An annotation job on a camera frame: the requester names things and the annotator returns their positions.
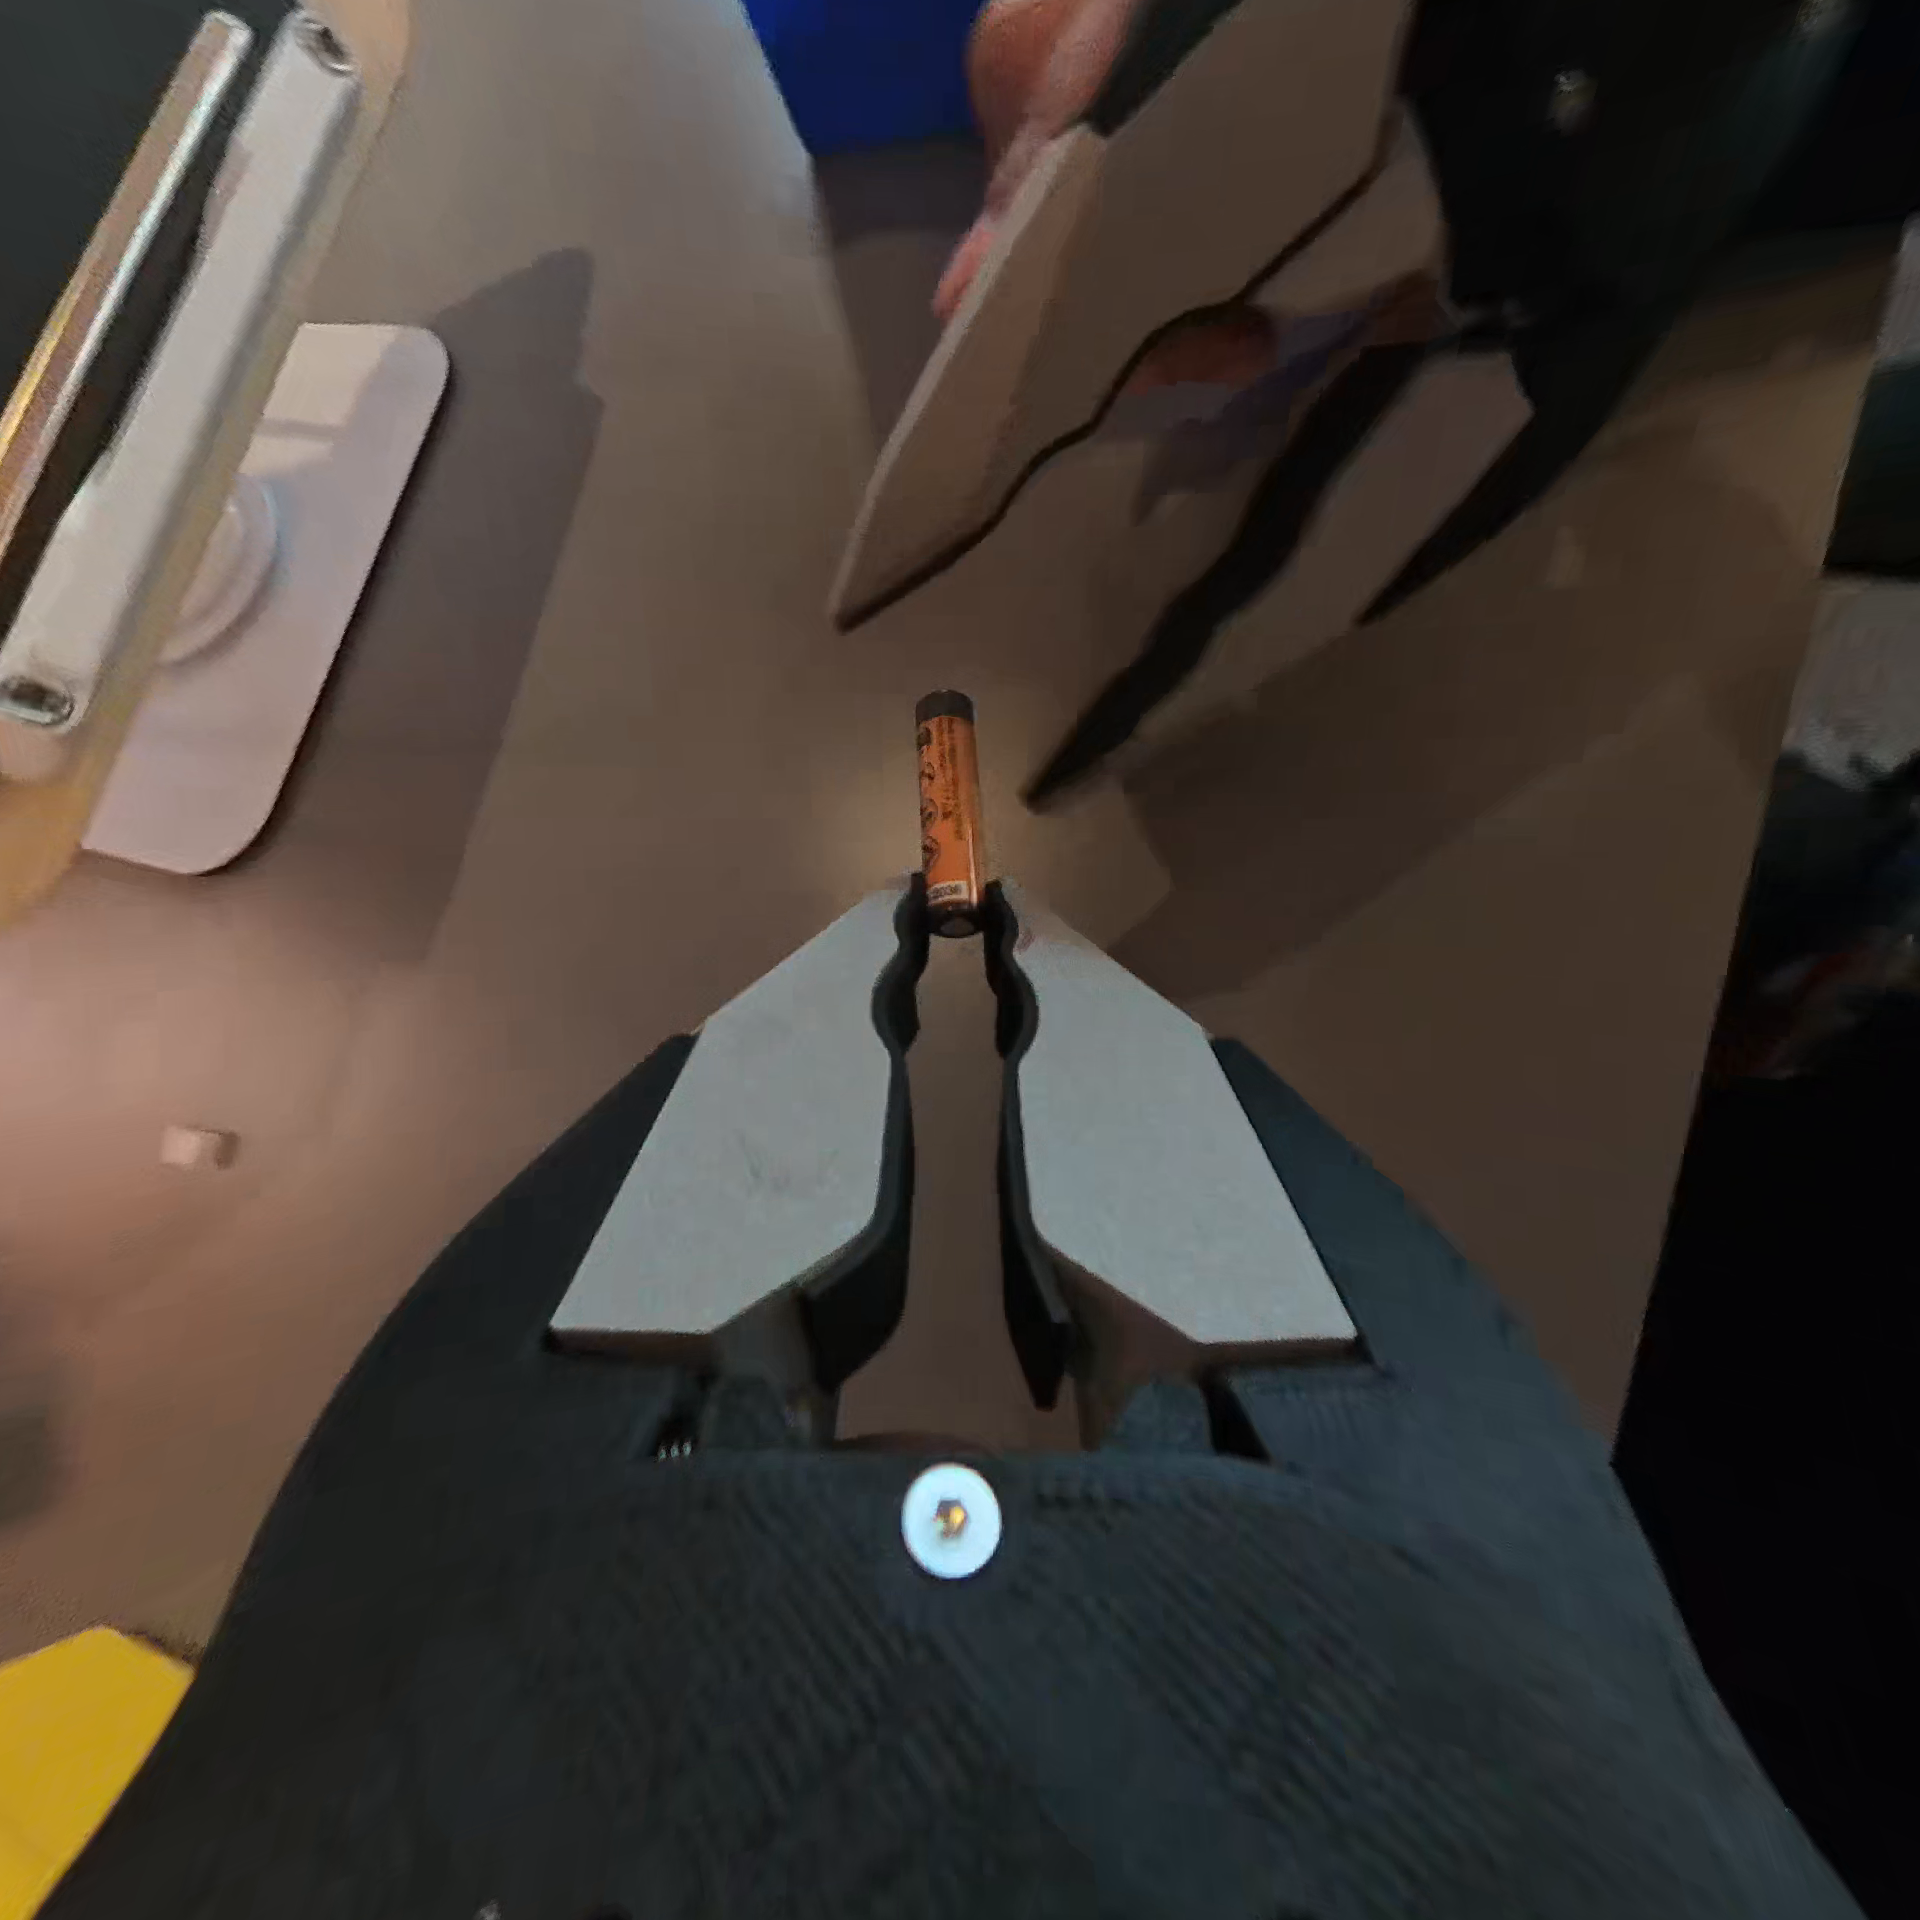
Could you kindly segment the black book stand wooden edge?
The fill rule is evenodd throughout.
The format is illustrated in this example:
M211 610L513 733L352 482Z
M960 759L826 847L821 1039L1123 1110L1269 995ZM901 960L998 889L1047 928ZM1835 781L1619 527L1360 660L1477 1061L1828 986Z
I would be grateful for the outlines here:
M4 5L4 922L156 694L416 5Z

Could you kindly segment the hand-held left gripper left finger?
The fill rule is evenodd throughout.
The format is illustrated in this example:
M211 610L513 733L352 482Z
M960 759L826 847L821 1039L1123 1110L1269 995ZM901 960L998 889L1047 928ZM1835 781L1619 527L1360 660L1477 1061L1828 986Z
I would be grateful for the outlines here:
M924 887L894 881L703 1021L547 1320L564 1353L757 1380L805 1443L905 1292Z

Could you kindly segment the blue container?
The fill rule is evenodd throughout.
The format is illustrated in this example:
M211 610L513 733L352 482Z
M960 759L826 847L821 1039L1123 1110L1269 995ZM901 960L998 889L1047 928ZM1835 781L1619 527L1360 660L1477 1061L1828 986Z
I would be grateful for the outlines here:
M968 49L981 2L744 2L812 160L969 138Z

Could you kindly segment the yellow plastic bin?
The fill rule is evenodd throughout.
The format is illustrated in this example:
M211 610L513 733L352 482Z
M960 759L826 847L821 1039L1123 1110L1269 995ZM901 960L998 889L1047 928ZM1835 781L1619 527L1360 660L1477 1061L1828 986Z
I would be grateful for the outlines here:
M1 1915L30 1918L80 1858L194 1677L95 1627L1 1667Z

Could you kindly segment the white stand base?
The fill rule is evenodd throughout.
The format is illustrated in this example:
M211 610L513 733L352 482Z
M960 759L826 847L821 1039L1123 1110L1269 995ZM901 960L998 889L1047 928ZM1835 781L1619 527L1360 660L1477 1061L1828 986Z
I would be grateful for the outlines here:
M83 853L221 873L270 827L449 379L419 327L304 325Z

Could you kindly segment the person's right hand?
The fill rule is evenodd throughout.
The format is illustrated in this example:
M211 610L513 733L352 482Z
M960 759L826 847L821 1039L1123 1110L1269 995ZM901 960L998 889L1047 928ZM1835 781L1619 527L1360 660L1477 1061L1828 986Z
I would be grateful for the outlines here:
M998 228L1043 151L1096 101L1128 44L1140 2L992 2L968 44L972 118L987 179L975 218L949 253L932 315L949 325Z

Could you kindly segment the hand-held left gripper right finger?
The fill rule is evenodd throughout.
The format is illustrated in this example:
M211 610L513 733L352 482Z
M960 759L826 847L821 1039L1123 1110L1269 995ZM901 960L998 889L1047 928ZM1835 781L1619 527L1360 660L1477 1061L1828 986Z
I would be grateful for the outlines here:
M1070 1389L1117 1413L1151 1380L1356 1361L1211 1035L1011 881L981 941L1002 1298L1030 1400Z

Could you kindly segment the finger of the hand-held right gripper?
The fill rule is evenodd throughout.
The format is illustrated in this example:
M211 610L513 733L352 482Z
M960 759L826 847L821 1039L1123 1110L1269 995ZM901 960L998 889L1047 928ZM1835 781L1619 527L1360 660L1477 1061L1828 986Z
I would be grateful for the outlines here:
M1486 540L1520 440L1515 328L1361 349L1247 495L1222 550L1032 773L1062 804L1244 705L1286 666L1420 593Z
M1141 5L1039 145L905 399L827 598L854 628L965 557L1150 350L1356 214L1417 5Z

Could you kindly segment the orange battery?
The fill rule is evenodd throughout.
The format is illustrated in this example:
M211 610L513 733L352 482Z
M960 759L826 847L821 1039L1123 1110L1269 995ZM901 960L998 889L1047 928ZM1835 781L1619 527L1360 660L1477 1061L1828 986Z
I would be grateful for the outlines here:
M926 927L936 938L969 941L992 883L975 708L965 692L939 689L918 701L913 720Z

